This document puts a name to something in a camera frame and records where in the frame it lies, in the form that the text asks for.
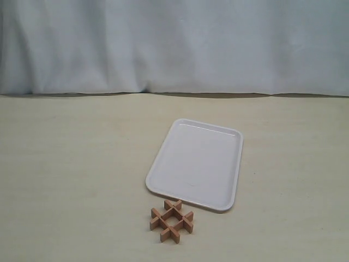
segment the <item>rectangular tray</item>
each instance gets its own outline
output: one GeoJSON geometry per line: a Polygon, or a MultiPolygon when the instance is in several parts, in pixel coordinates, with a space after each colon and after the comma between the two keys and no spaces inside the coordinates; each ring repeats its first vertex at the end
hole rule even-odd
{"type": "Polygon", "coordinates": [[[147,188],[215,211],[234,204],[243,136],[230,128],[176,120],[147,175],[147,188]]]}

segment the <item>white curtain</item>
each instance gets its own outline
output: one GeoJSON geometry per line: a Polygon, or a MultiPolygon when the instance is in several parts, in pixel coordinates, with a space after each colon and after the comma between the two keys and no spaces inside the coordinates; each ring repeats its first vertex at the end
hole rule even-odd
{"type": "Polygon", "coordinates": [[[348,0],[0,0],[0,92],[349,96],[348,0]]]}

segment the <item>tray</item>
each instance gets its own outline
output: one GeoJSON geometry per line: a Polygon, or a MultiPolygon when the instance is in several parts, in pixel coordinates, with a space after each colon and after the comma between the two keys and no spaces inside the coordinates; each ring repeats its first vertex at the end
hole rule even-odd
{"type": "Polygon", "coordinates": [[[156,194],[215,211],[233,204],[243,136],[234,129],[176,120],[147,175],[156,194]]]}

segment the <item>light wooden table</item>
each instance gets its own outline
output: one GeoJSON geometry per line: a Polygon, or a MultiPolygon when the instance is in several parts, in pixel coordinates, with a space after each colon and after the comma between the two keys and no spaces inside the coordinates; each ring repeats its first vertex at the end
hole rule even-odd
{"type": "Polygon", "coordinates": [[[349,261],[349,99],[0,97],[0,261],[349,261]],[[235,205],[159,243],[145,178],[170,125],[235,128],[235,205]]]}

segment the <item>white tray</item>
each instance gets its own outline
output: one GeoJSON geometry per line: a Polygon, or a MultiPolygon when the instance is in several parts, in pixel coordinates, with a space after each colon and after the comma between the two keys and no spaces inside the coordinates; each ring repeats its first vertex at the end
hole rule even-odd
{"type": "Polygon", "coordinates": [[[154,193],[216,211],[234,204],[243,136],[234,129],[176,120],[151,167],[154,193]]]}

